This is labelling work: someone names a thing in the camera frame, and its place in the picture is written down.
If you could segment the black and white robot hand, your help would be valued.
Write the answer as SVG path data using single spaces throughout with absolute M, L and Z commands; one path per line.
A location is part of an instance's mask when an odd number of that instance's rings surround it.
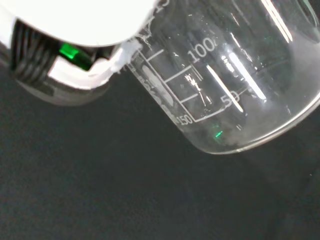
M 58 106 L 102 96 L 141 49 L 167 0 L 3 0 L 0 69 L 31 95 Z

